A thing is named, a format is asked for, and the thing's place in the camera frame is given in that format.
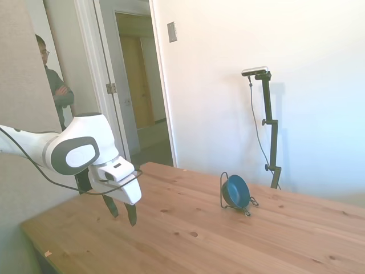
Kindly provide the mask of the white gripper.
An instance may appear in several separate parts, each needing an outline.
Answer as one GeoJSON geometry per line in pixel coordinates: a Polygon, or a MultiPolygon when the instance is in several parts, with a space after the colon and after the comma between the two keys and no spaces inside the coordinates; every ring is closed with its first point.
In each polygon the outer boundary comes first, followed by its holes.
{"type": "Polygon", "coordinates": [[[141,199],[141,189],[137,179],[137,172],[132,163],[119,156],[100,165],[89,166],[88,177],[91,187],[99,193],[106,192],[103,200],[114,218],[119,215],[113,200],[124,203],[128,213],[128,220],[133,227],[137,223],[136,203],[141,199]]]}

